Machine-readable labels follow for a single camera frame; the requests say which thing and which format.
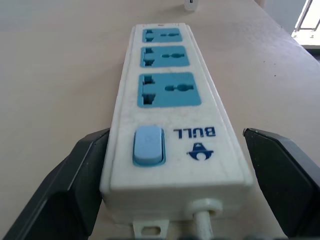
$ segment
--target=white power strip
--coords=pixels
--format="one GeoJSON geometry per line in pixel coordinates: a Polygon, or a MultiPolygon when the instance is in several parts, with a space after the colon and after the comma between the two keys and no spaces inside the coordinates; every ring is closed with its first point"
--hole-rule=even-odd
{"type": "Polygon", "coordinates": [[[139,226],[156,220],[166,225],[201,211],[226,217],[252,184],[190,27],[135,26],[100,182],[114,221],[134,223],[140,237],[139,226]]]}

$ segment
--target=socket hole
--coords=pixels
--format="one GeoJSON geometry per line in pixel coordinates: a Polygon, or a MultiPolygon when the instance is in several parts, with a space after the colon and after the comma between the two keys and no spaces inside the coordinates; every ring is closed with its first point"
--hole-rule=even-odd
{"type": "Polygon", "coordinates": [[[183,53],[174,53],[171,55],[171,57],[177,59],[177,58],[181,58],[184,57],[185,55],[183,53]]]}
{"type": "Polygon", "coordinates": [[[158,226],[145,226],[141,230],[142,235],[148,235],[148,236],[156,236],[161,233],[161,228],[158,226]]]}
{"type": "Polygon", "coordinates": [[[155,94],[142,94],[143,97],[143,105],[152,105],[155,100],[155,94]]]}
{"type": "Polygon", "coordinates": [[[166,90],[166,91],[174,91],[175,90],[175,86],[173,86],[173,85],[165,86],[164,90],[166,90]]]}
{"type": "Polygon", "coordinates": [[[144,61],[144,65],[145,66],[152,66],[152,64],[154,64],[154,59],[151,59],[151,60],[146,60],[146,59],[143,59],[144,61]]]}
{"type": "Polygon", "coordinates": [[[154,84],[155,81],[152,79],[152,76],[151,75],[145,75],[144,76],[144,81],[143,81],[143,85],[146,85],[146,84],[154,84]]]}
{"type": "Polygon", "coordinates": [[[217,213],[215,212],[215,211],[213,211],[213,210],[209,210],[209,215],[210,215],[210,217],[213,217],[213,216],[215,216],[217,213]]]}
{"type": "Polygon", "coordinates": [[[146,47],[145,48],[145,53],[146,54],[152,54],[154,51],[152,51],[152,48],[151,47],[146,47]]]}
{"type": "Polygon", "coordinates": [[[146,38],[145,38],[145,41],[146,41],[146,42],[152,42],[153,39],[154,39],[154,37],[146,37],[146,38]]]}
{"type": "Polygon", "coordinates": [[[178,89],[181,92],[185,92],[185,91],[194,89],[194,86],[193,85],[187,85],[187,84],[179,84],[176,87],[176,89],[178,89]]]}

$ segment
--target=blue outlet socket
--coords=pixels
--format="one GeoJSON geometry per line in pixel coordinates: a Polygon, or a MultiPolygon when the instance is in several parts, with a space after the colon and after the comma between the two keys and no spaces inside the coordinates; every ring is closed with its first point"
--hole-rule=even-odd
{"type": "Polygon", "coordinates": [[[191,72],[151,73],[139,76],[137,105],[141,108],[197,106],[201,104],[191,72]]]}
{"type": "Polygon", "coordinates": [[[152,46],[141,48],[140,66],[163,68],[189,66],[184,46],[152,46]]]}
{"type": "Polygon", "coordinates": [[[170,43],[182,42],[179,28],[152,28],[142,33],[144,43],[170,43]]]}

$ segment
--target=white plug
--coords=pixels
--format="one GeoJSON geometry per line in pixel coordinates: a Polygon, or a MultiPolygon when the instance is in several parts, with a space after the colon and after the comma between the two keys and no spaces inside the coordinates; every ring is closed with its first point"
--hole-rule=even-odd
{"type": "Polygon", "coordinates": [[[184,0],[184,8],[187,11],[195,11],[199,0],[184,0]]]}

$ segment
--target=blue logo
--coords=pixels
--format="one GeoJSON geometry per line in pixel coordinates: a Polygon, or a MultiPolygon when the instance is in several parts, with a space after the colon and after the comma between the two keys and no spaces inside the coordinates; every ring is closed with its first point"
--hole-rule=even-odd
{"type": "Polygon", "coordinates": [[[204,154],[205,155],[205,160],[209,159],[211,157],[211,154],[213,154],[213,150],[207,150],[201,142],[196,142],[193,144],[193,149],[192,151],[187,152],[194,160],[199,161],[197,158],[198,154],[204,154]]]}

